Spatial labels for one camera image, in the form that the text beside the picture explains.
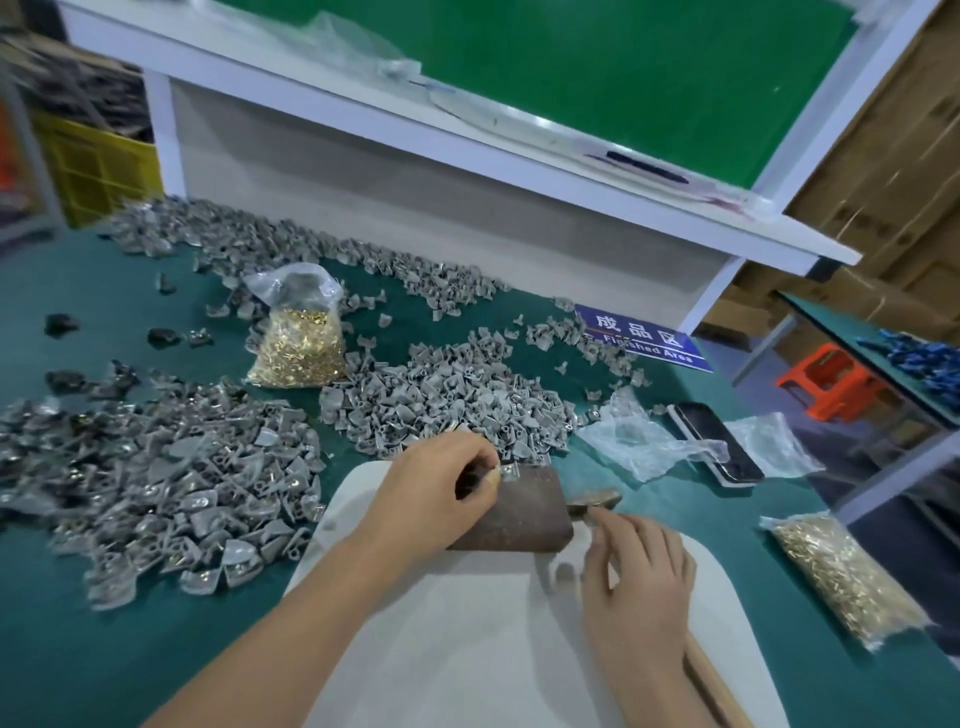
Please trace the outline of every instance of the green work table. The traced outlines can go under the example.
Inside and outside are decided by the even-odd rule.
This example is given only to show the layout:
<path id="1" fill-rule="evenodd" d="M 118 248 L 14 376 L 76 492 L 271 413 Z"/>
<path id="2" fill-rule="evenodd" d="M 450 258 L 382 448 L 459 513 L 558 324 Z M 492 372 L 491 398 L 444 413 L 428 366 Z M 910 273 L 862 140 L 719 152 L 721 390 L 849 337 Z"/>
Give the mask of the green work table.
<path id="1" fill-rule="evenodd" d="M 89 233 L 8 255 L 0 261 L 0 401 L 43 396 L 47 370 L 79 369 L 96 377 L 113 358 L 142 374 L 158 367 L 186 380 L 242 378 L 253 359 L 243 348 L 247 325 L 205 317 L 204 305 L 222 303 L 227 291 L 215 277 L 192 273 L 191 262 L 185 248 L 161 260 L 124 256 L 113 243 Z M 386 290 L 391 326 L 377 327 L 379 309 L 350 320 L 358 333 L 377 337 L 377 358 L 391 364 L 407 360 L 410 343 L 466 341 L 472 328 L 503 329 L 519 313 L 530 324 L 562 315 L 547 299 L 511 291 L 465 306 L 461 318 L 434 324 L 426 302 L 406 296 L 399 281 L 332 261 L 324 265 L 351 292 Z M 159 271 L 177 293 L 163 297 L 155 291 Z M 44 316 L 61 312 L 79 319 L 81 329 L 59 340 L 45 336 Z M 180 344 L 157 351 L 146 341 L 150 327 L 204 326 L 215 338 L 213 347 L 191 350 Z M 554 370 L 563 360 L 569 362 L 564 376 Z M 586 404 L 585 389 L 609 391 L 613 381 L 602 365 L 590 367 L 563 344 L 541 352 L 518 340 L 507 363 L 525 376 L 541 376 L 546 387 L 578 406 Z M 653 381 L 637 390 L 648 407 L 699 400 L 725 420 L 752 414 L 718 375 L 652 360 L 640 359 L 638 365 Z M 134 390 L 141 398 L 149 391 L 147 386 Z M 279 396 L 317 414 L 314 390 Z M 324 451 L 333 454 L 323 474 L 329 498 L 365 458 L 331 427 L 317 428 Z M 598 463 L 582 441 L 571 443 L 569 455 L 554 459 L 566 485 L 577 479 L 626 484 L 636 492 L 624 499 L 624 508 L 668 523 L 717 557 L 739 593 L 793 728 L 956 725 L 960 675 L 925 634 L 897 636 L 877 655 L 869 654 L 757 529 L 760 516 L 823 510 L 808 483 L 774 479 L 752 489 L 724 490 L 702 466 L 681 463 L 665 477 L 640 485 Z M 274 565 L 250 584 L 211 597 L 186 595 L 175 578 L 148 575 L 140 580 L 133 604 L 96 613 L 84 598 L 86 560 L 56 557 L 46 542 L 43 530 L 27 523 L 12 522 L 0 531 L 0 724 L 5 728 L 138 725 L 275 605 L 294 570 L 293 564 Z"/>

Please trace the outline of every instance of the sanding block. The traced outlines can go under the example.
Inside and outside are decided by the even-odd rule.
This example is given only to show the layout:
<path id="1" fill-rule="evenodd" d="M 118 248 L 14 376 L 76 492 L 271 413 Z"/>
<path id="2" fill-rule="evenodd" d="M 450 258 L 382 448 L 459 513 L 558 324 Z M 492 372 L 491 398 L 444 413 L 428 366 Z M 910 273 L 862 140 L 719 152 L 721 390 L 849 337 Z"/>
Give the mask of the sanding block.
<path id="1" fill-rule="evenodd" d="M 558 553 L 573 538 L 560 476 L 549 466 L 516 466 L 517 478 L 500 482 L 496 504 L 450 547 L 454 551 Z M 467 469 L 457 497 L 468 495 L 483 474 Z"/>

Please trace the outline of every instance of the white table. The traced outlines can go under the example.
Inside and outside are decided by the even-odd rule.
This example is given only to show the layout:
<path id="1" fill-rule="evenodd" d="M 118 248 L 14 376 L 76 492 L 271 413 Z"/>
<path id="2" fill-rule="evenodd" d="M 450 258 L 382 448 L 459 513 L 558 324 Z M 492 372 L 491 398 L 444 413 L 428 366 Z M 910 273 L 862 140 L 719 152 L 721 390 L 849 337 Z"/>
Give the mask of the white table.
<path id="1" fill-rule="evenodd" d="M 168 193 L 478 264 L 534 293 L 684 331 L 746 260 L 816 275 L 860 258 L 791 218 L 752 220 L 485 133 L 422 88 L 360 81 L 187 5 L 60 9 L 75 45 L 144 69 Z M 771 160 L 790 167 L 783 184 L 770 187 L 772 170 L 761 186 L 775 200 L 796 182 L 784 154 Z"/>

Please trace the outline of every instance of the black phone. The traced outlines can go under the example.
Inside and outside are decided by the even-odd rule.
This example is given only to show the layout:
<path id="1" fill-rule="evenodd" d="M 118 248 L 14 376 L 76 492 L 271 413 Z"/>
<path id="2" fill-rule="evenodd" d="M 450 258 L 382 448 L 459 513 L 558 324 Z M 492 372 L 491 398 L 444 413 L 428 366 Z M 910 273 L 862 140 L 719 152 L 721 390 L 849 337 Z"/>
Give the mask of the black phone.
<path id="1" fill-rule="evenodd" d="M 698 440 L 723 440 L 727 443 L 730 460 L 712 465 L 731 483 L 758 483 L 763 479 L 763 471 L 712 409 L 697 401 L 678 402 L 673 408 L 677 417 Z"/>

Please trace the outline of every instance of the red plastic stool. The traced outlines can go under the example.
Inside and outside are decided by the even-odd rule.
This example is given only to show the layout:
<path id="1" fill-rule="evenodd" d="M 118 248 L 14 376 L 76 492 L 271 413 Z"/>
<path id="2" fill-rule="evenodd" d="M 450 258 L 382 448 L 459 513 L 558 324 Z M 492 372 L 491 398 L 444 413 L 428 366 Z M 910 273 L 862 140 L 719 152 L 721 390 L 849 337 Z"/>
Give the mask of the red plastic stool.
<path id="1" fill-rule="evenodd" d="M 777 380 L 794 384 L 812 398 L 806 414 L 819 422 L 856 420 L 886 385 L 836 344 L 824 344 Z"/>

